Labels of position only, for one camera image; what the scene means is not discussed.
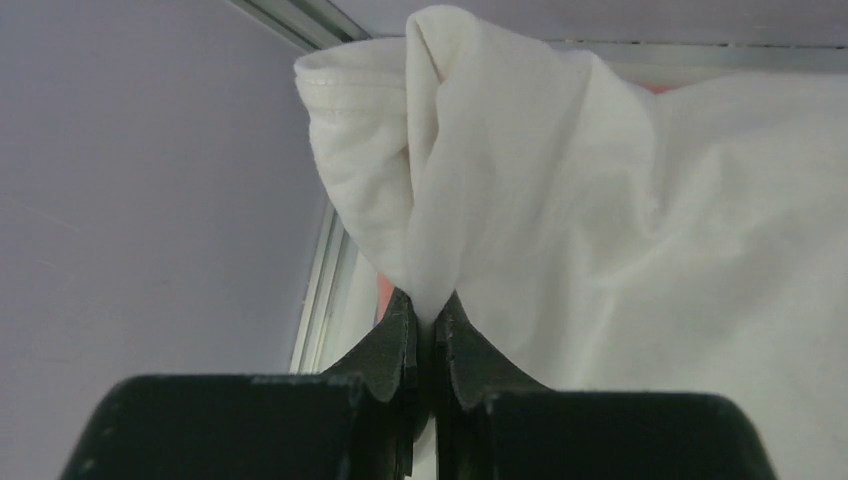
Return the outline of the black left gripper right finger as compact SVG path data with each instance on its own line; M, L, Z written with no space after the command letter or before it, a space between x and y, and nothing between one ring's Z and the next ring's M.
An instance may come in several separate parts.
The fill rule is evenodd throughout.
M441 479L772 479L743 411L714 394L557 391L449 299L434 324Z

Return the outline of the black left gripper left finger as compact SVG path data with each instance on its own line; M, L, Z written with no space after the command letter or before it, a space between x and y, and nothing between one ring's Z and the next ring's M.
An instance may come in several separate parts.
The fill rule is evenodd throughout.
M395 291L308 375L140 375L99 402L65 479L402 479L419 432L417 320Z

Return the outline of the white t shirt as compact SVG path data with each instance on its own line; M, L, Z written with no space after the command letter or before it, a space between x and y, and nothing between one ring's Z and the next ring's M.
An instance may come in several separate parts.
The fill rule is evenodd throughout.
M360 252L564 389L735 401L782 479L847 475L847 79L656 94L450 6L295 64Z

